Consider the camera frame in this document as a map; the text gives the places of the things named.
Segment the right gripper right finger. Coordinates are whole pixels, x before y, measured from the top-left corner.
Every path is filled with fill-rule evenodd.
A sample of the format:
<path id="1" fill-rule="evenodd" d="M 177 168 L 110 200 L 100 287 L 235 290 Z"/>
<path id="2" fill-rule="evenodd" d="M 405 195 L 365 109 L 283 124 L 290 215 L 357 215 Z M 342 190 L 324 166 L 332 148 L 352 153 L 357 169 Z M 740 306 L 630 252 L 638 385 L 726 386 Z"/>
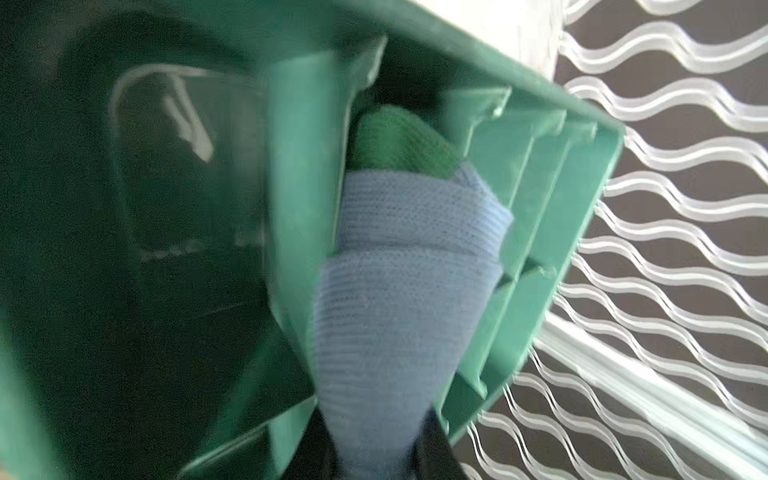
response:
<path id="1" fill-rule="evenodd" d="M 419 480 L 467 478 L 436 413 L 428 413 L 414 446 L 415 477 Z"/>

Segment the blue orange striped sock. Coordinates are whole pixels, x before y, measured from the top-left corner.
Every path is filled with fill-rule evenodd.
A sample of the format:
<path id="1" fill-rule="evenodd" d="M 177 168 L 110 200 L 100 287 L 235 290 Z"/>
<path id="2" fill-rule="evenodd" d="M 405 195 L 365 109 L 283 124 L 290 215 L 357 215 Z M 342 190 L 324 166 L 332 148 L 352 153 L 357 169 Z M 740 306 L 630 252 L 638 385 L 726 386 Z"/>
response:
<path id="1" fill-rule="evenodd" d="M 504 274 L 512 226 L 474 167 L 408 110 L 364 113 L 319 278 L 319 408 L 339 479 L 412 479 L 416 445 Z"/>

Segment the green compartment tray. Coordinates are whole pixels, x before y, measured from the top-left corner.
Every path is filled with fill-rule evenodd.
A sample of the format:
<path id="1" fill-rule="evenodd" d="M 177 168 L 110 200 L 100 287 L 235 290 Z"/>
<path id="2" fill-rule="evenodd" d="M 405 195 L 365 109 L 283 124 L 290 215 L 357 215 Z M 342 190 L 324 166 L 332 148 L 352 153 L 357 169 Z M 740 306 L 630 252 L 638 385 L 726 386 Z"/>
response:
<path id="1" fill-rule="evenodd" d="M 394 104 L 514 216 L 435 409 L 520 371 L 623 147 L 594 106 L 408 1 L 1 5 L 1 470 L 276 479 L 357 118 Z"/>

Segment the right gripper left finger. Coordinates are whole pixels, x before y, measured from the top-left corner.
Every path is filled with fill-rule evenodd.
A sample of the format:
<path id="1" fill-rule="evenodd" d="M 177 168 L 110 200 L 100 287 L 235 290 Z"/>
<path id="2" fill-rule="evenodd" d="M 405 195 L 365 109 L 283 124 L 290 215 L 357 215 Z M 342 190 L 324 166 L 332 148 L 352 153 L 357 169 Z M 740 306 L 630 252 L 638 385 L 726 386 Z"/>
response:
<path id="1" fill-rule="evenodd" d="M 313 413 L 282 480 L 332 480 L 337 457 L 321 413 Z"/>

